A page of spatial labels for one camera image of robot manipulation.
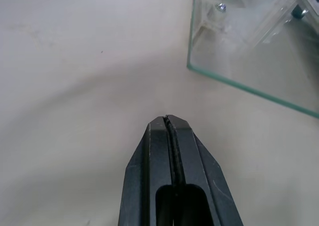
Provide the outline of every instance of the black plastic clip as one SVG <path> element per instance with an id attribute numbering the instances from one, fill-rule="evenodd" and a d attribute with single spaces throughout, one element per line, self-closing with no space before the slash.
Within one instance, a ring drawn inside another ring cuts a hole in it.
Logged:
<path id="1" fill-rule="evenodd" d="M 175 116 L 147 126 L 125 172 L 119 226 L 242 226 L 220 166 Z"/>

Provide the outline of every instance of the white background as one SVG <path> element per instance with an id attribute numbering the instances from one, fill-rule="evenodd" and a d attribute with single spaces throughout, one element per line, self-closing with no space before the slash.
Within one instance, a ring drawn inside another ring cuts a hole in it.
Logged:
<path id="1" fill-rule="evenodd" d="M 318 225 L 319 121 L 186 69 L 192 0 L 0 0 L 0 225 L 115 226 L 147 124 L 189 122 L 246 226 Z"/>

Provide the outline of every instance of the glass panel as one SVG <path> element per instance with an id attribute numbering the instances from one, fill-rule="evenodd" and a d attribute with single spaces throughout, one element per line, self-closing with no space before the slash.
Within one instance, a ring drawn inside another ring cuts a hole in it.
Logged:
<path id="1" fill-rule="evenodd" d="M 188 68 L 319 117 L 319 0 L 194 0 Z"/>

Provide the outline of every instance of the screw head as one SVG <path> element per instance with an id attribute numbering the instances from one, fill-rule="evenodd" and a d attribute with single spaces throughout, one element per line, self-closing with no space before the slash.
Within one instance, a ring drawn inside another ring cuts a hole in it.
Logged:
<path id="1" fill-rule="evenodd" d="M 215 8 L 220 12 L 226 12 L 226 4 L 224 3 L 215 4 Z"/>
<path id="2" fill-rule="evenodd" d="M 309 11 L 307 9 L 303 10 L 303 12 L 301 13 L 302 16 L 306 15 Z"/>

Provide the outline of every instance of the glass edge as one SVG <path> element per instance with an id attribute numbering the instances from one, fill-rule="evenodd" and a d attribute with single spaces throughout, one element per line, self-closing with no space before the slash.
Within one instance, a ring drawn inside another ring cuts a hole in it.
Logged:
<path id="1" fill-rule="evenodd" d="M 263 93 L 263 92 L 261 92 L 261 91 L 259 91 L 259 90 L 250 88 L 250 87 L 248 87 L 248 86 L 246 86 L 246 85 L 243 85 L 243 84 L 241 84 L 241 83 L 238 83 L 238 82 L 236 82 L 236 81 L 229 80 L 229 79 L 227 79 L 227 78 L 225 78 L 225 77 L 223 77 L 223 76 L 221 76 L 221 75 L 216 75 L 216 74 L 214 74 L 214 73 L 212 73 L 212 72 L 210 72 L 210 71 L 208 71 L 208 70 L 204 70 L 204 69 L 201 69 L 201 68 L 199 68 L 199 67 L 193 66 L 193 65 L 191 65 L 189 62 L 187 62 L 187 68 L 190 69 L 190 70 L 192 70 L 192 71 L 195 71 L 195 72 L 197 72 L 197 73 L 199 73 L 199 74 L 208 76 L 209 78 L 212 78 L 212 79 L 214 79 L 214 80 L 218 80 L 218 81 L 220 81 L 220 82 L 222 82 L 222 83 L 225 83 L 225 84 L 227 84 L 227 85 L 236 87 L 236 88 L 238 88 L 238 89 L 244 90 L 244 91 L 249 92 L 249 93 L 251 93 L 251 94 L 260 96 L 260 97 L 265 98 L 265 99 L 267 99 L 267 100 L 273 101 L 273 102 L 275 102 L 275 103 L 281 104 L 281 105 L 286 106 L 286 107 L 288 107 L 288 108 L 291 108 L 291 109 L 293 109 L 293 110 L 297 110 L 297 111 L 299 111 L 299 112 L 302 112 L 302 113 L 304 113 L 304 114 L 307 114 L 307 115 L 310 115 L 310 116 L 313 116 L 313 117 L 319 119 L 319 113 L 316 113 L 316 112 L 314 112 L 314 111 L 308 110 L 308 109 L 303 108 L 303 107 L 301 107 L 301 106 L 295 105 L 295 104 L 290 103 L 290 102 L 288 102 L 288 101 L 281 100 L 281 99 L 279 99 L 279 98 L 277 98 L 277 97 L 274 97 L 274 96 L 271 96 L 271 95 L 269 95 L 269 94 Z"/>
<path id="2" fill-rule="evenodd" d="M 225 83 L 225 84 L 228 84 L 228 85 L 231 85 L 233 87 L 236 87 L 238 89 L 241 89 L 241 90 L 244 90 L 246 92 L 249 92 L 249 93 L 252 93 L 254 95 L 257 95 L 257 96 L 260 96 L 262 98 L 265 98 L 267 100 L 270 100 L 270 101 L 273 101 L 275 103 L 278 103 L 278 104 L 281 104 L 283 106 L 286 106 L 288 108 L 291 108 L 293 110 L 297 110 L 299 112 L 302 112 L 304 114 L 307 114 L 307 115 L 310 115 L 310 116 L 313 116 L 315 118 L 318 118 L 319 119 L 319 113 L 316 113 L 314 111 L 311 111 L 311 110 L 308 110 L 306 108 L 303 108 L 301 106 L 298 106 L 298 105 L 295 105 L 293 103 L 290 103 L 288 101 L 285 101 L 285 100 L 281 100 L 277 97 L 274 97 L 274 96 L 271 96 L 269 94 L 266 94 L 266 93 L 263 93 L 259 90 L 256 90 L 256 89 L 253 89 L 253 88 L 250 88 L 246 85 L 243 85 L 241 83 L 238 83 L 236 81 L 233 81 L 233 80 L 230 80 L 230 79 L 227 79 L 221 75 L 217 75 L 217 74 L 214 74 L 208 70 L 205 70 L 205 69 L 201 69 L 197 66 L 194 66 L 190 63 L 190 55 L 191 55 L 191 46 L 193 45 L 193 42 L 192 42 L 192 32 L 193 32 L 193 22 L 194 22 L 194 14 L 195 14 L 195 0 L 193 0 L 193 3 L 192 3 L 192 12 L 191 12 L 191 20 L 190 20 L 190 30 L 189 30 L 189 40 L 188 40 L 188 54 L 187 54 L 187 68 L 192 70 L 192 71 L 195 71 L 199 74 L 202 74 L 202 75 L 205 75 L 205 76 L 208 76 L 212 79 L 215 79 L 215 80 L 218 80 L 222 83 Z"/>

